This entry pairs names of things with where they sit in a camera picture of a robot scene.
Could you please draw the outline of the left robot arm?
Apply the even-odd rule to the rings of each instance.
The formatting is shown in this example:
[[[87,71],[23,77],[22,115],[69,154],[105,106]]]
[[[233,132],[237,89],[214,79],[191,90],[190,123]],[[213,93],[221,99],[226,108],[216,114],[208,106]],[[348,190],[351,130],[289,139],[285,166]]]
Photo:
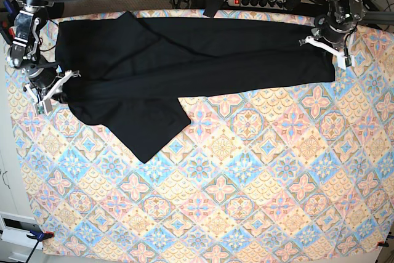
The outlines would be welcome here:
[[[393,25],[392,11],[368,11],[363,0],[328,0],[328,13],[315,18],[312,34],[299,41],[324,49],[336,57],[341,69],[353,66],[355,58],[349,54],[350,37],[361,23]]]

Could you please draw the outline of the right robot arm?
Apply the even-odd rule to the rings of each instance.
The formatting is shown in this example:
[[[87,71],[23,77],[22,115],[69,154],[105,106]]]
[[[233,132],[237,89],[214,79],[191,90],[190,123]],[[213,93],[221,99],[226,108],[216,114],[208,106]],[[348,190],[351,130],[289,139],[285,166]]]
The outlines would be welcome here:
[[[39,32],[50,20],[47,9],[55,6],[55,0],[15,0],[12,4],[21,7],[14,19],[14,37],[6,61],[28,78],[29,83],[23,90],[33,99],[35,114],[48,115],[53,110],[51,100],[62,102],[63,85],[80,74],[79,71],[59,71],[58,62],[48,62],[41,55]]]

